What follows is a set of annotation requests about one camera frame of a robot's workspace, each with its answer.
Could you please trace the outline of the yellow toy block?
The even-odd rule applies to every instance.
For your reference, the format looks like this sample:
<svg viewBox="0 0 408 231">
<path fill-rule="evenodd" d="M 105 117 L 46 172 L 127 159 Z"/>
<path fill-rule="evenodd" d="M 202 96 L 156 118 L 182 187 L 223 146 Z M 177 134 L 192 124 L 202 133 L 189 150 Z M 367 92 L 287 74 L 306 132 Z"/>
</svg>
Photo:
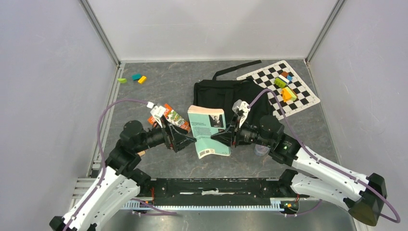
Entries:
<svg viewBox="0 0 408 231">
<path fill-rule="evenodd" d="M 143 84 L 146 81 L 147 77 L 146 76 L 142 76 L 139 80 L 138 83 L 139 84 Z"/>
</svg>

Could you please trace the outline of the green white block stack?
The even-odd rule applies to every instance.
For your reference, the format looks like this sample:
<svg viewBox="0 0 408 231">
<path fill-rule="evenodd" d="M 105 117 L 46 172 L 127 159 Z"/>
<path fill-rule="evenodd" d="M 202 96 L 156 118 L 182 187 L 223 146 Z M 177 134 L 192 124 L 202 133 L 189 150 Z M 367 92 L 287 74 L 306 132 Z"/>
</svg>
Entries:
<svg viewBox="0 0 408 231">
<path fill-rule="evenodd" d="M 274 84 L 278 86 L 279 88 L 283 89 L 287 87 L 287 85 L 290 83 L 290 80 L 288 80 L 286 77 L 281 77 L 278 76 L 274 80 Z"/>
</svg>

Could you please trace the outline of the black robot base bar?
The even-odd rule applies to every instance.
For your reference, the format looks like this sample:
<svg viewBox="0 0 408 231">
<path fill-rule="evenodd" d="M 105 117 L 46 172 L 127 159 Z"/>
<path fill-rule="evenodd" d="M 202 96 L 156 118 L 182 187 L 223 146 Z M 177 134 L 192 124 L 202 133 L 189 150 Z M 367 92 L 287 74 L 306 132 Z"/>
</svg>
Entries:
<svg viewBox="0 0 408 231">
<path fill-rule="evenodd" d="M 270 200 L 308 198 L 279 178 L 156 178 L 146 180 L 132 202 L 159 206 L 256 206 Z"/>
</svg>

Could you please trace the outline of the aluminium frame rail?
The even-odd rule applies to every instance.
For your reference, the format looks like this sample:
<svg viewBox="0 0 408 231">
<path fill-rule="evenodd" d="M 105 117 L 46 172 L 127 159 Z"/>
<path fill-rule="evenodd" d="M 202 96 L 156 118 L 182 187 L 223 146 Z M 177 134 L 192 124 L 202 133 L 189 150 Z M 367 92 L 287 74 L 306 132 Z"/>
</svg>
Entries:
<svg viewBox="0 0 408 231">
<path fill-rule="evenodd" d="M 116 68 L 119 69 L 121 65 L 120 58 L 116 54 L 112 44 L 110 43 L 99 19 L 94 12 L 91 3 L 88 0 L 81 0 L 79 2 L 83 7 L 86 15 L 88 16 L 90 22 L 92 23 L 94 29 L 96 30 L 98 36 L 100 37 L 102 44 L 105 46 L 108 54 L 116 65 Z M 103 130 L 102 123 L 104 117 L 108 111 L 113 108 L 117 102 L 113 102 L 106 107 L 102 112 L 100 118 L 98 119 L 97 125 L 97 148 L 99 150 L 100 157 L 102 158 L 101 170 L 98 177 L 93 182 L 92 186 L 87 190 L 84 196 L 80 201 L 64 215 L 63 220 L 63 231 L 87 231 L 92 230 L 97 226 L 102 226 L 102 221 L 97 221 L 91 223 L 93 220 L 93 215 L 95 212 L 99 211 L 100 205 L 104 202 L 104 197 L 114 189 L 114 185 L 111 183 L 117 182 L 120 177 L 115 175 L 110 169 L 107 171 L 105 164 L 104 151 L 101 141 L 101 131 Z"/>
</svg>

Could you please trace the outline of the teal toy block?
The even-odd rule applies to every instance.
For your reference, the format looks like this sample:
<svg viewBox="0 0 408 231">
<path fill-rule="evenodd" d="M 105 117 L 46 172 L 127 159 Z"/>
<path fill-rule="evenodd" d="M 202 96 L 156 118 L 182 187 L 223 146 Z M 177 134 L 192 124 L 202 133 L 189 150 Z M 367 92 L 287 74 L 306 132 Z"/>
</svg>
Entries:
<svg viewBox="0 0 408 231">
<path fill-rule="evenodd" d="M 141 74 L 134 74 L 134 75 L 131 76 L 133 81 L 139 80 L 141 77 L 142 77 Z"/>
</svg>

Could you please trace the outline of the teal paperback book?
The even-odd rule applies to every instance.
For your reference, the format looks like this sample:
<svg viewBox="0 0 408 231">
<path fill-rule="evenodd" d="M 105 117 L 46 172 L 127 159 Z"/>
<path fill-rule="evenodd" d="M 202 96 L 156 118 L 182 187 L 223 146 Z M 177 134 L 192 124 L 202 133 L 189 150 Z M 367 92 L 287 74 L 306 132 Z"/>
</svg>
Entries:
<svg viewBox="0 0 408 231">
<path fill-rule="evenodd" d="M 230 148 L 211 138 L 226 129 L 223 109 L 205 108 L 191 105 L 188 108 L 189 124 L 196 139 L 195 149 L 199 159 L 215 154 L 230 156 Z"/>
</svg>

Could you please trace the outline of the orange green block stack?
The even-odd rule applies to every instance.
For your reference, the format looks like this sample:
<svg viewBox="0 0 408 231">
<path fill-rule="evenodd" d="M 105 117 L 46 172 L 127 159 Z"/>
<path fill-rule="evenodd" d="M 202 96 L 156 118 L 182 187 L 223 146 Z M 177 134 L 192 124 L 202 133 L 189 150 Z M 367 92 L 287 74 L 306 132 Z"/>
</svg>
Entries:
<svg viewBox="0 0 408 231">
<path fill-rule="evenodd" d="M 281 94 L 284 102 L 287 101 L 294 102 L 298 98 L 297 94 L 289 87 L 283 88 Z"/>
</svg>

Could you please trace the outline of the green half-round block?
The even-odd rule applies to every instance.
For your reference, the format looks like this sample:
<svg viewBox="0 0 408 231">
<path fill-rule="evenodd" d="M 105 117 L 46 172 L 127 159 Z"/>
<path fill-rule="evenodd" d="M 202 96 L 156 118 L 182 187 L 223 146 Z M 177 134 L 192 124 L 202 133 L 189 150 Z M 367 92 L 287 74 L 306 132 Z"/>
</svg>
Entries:
<svg viewBox="0 0 408 231">
<path fill-rule="evenodd" d="M 121 84 L 127 83 L 127 79 L 126 78 L 118 78 L 117 81 Z"/>
</svg>

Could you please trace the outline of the brown blue block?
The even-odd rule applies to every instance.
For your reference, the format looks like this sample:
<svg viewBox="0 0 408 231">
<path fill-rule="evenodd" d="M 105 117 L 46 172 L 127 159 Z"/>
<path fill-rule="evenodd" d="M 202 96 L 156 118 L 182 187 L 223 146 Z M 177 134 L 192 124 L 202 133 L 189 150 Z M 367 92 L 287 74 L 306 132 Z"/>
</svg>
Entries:
<svg viewBox="0 0 408 231">
<path fill-rule="evenodd" d="M 282 72 L 280 75 L 289 81 L 292 81 L 293 79 L 293 77 L 288 72 Z"/>
</svg>

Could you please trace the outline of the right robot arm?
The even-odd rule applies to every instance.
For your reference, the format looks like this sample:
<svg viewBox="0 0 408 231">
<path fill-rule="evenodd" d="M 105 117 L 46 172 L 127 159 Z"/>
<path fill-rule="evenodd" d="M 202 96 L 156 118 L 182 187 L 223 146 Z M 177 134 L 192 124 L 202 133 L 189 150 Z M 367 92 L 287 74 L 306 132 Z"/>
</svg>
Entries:
<svg viewBox="0 0 408 231">
<path fill-rule="evenodd" d="M 240 125 L 240 116 L 235 115 L 225 130 L 211 138 L 226 146 L 245 142 L 269 147 L 273 160 L 290 167 L 278 183 L 281 195 L 316 197 L 343 208 L 366 225 L 377 225 L 387 197 L 385 179 L 376 173 L 367 176 L 351 171 L 301 145 L 284 133 L 284 125 L 275 116 L 265 115 L 258 126 L 252 126 Z"/>
</svg>

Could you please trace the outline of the black white chessboard mat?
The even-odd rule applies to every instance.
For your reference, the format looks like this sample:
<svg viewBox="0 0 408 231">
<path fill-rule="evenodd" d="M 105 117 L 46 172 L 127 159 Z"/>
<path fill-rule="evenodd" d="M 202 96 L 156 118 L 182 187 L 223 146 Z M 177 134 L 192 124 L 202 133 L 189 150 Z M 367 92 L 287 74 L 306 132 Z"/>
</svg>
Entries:
<svg viewBox="0 0 408 231">
<path fill-rule="evenodd" d="M 282 72 L 288 72 L 293 77 L 292 81 L 290 81 L 287 87 L 291 88 L 298 96 L 294 102 L 284 102 L 281 94 L 282 89 L 274 84 L 275 78 L 281 76 L 280 74 Z M 257 85 L 264 89 L 268 88 L 276 94 L 279 101 L 274 98 L 272 93 L 268 93 L 268 98 L 271 106 L 273 107 L 273 115 L 278 120 L 283 119 L 282 112 L 278 106 L 279 103 L 281 104 L 286 116 L 291 116 L 320 103 L 320 99 L 285 60 L 271 64 L 264 68 L 260 68 L 248 74 L 244 74 L 236 79 L 243 80 L 245 78 L 252 78 Z"/>
</svg>

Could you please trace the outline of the black student backpack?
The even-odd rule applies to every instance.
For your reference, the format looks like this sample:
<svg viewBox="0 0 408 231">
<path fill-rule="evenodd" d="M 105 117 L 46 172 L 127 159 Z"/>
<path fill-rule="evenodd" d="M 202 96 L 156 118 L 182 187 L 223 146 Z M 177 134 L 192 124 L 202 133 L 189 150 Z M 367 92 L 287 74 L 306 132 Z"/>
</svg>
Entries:
<svg viewBox="0 0 408 231">
<path fill-rule="evenodd" d="M 260 60 L 240 64 L 217 71 L 211 80 L 205 79 L 194 84 L 193 105 L 204 108 L 223 109 L 224 125 L 227 127 L 232 120 L 233 104 L 237 100 L 251 103 L 264 89 L 257 85 L 252 78 L 243 80 L 218 80 L 217 77 L 233 72 L 243 67 L 260 64 Z"/>
</svg>

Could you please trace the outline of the orange treehouse book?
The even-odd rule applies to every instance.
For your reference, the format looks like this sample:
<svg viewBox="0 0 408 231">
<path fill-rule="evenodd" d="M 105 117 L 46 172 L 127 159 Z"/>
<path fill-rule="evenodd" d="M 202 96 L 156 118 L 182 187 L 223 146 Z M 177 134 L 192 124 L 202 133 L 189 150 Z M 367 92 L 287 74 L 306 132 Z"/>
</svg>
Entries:
<svg viewBox="0 0 408 231">
<path fill-rule="evenodd" d="M 153 104 L 151 102 L 148 103 L 149 108 L 153 108 Z M 167 103 L 164 104 L 166 108 L 166 111 L 164 115 L 162 116 L 162 123 L 170 123 L 174 126 L 178 126 L 182 129 L 187 130 L 190 132 L 191 128 L 187 120 L 182 118 L 171 106 L 169 106 Z M 155 122 L 152 116 L 149 117 L 148 122 L 153 126 L 153 127 L 159 127 Z"/>
</svg>

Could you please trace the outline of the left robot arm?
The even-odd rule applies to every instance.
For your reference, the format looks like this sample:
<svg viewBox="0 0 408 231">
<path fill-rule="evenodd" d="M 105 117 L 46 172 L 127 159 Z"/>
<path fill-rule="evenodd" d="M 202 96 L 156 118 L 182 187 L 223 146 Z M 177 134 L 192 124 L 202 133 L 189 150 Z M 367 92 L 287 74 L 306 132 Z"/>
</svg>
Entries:
<svg viewBox="0 0 408 231">
<path fill-rule="evenodd" d="M 137 120 L 127 122 L 91 187 L 69 212 L 53 217 L 49 226 L 53 231 L 100 231 L 125 203 L 151 191 L 150 176 L 137 168 L 141 152 L 161 144 L 178 152 L 195 142 L 187 131 L 167 122 L 148 130 Z"/>
</svg>

